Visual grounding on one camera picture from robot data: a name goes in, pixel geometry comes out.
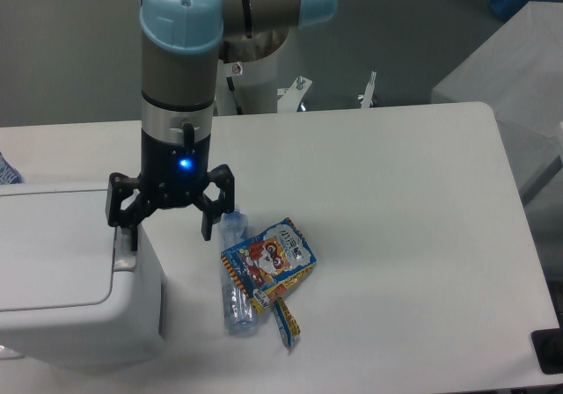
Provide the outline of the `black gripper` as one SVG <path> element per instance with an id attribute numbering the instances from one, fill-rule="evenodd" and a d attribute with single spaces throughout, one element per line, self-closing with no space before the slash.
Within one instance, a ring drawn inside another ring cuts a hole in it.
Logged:
<path id="1" fill-rule="evenodd" d="M 235 208 L 235 178 L 227 164 L 208 171 L 211 136 L 196 142 L 192 150 L 162 142 L 142 131 L 141 171 L 137 177 L 119 172 L 109 175 L 106 192 L 106 219 L 110 227 L 130 236 L 130 251 L 138 250 L 138 227 L 156 209 L 181 207 L 193 198 L 202 212 L 201 234 L 205 241 L 223 214 Z M 205 189 L 213 183 L 218 197 L 212 201 Z M 160 205 L 161 195 L 167 195 Z"/>

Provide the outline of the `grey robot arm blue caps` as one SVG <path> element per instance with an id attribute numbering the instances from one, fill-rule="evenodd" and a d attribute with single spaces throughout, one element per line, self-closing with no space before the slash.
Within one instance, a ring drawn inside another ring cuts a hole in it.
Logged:
<path id="1" fill-rule="evenodd" d="M 201 233 L 235 207 L 230 168 L 208 168 L 217 63 L 223 43 L 279 28 L 323 23 L 338 0 L 140 0 L 141 170 L 112 173 L 106 219 L 130 251 L 159 209 L 195 206 Z"/>

